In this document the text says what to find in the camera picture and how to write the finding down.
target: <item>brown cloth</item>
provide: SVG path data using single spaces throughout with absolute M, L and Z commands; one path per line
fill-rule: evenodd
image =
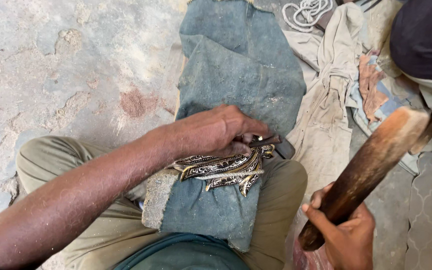
M 384 71 L 377 71 L 376 65 L 368 65 L 369 56 L 361 55 L 359 58 L 359 92 L 363 98 L 363 111 L 369 119 L 369 124 L 373 121 L 381 121 L 375 116 L 375 112 L 381 107 L 388 97 L 376 90 L 378 82 L 386 77 Z

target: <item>white cord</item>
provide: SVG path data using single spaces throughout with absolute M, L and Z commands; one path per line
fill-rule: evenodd
M 229 177 L 229 176 L 244 176 L 244 175 L 260 175 L 265 172 L 264 169 L 260 170 L 252 170 L 252 171 L 240 171 L 240 172 L 225 172 L 225 173 L 216 173 L 207 176 L 195 177 L 201 180 L 214 179 L 219 177 Z
M 296 9 L 296 12 L 294 12 L 293 15 L 293 21 L 297 25 L 289 21 L 288 17 L 286 16 L 286 9 L 290 6 Z M 321 16 L 323 16 L 325 13 L 327 13 L 332 9 L 333 9 L 333 0 L 302 0 L 299 3 L 299 6 L 293 3 L 285 4 L 283 6 L 282 12 L 283 12 L 284 21 L 291 28 L 303 33 L 310 33 L 313 30 L 313 26 L 319 21 L 319 19 L 321 19 Z M 297 15 L 300 13 L 307 23 L 303 23 L 296 19 Z

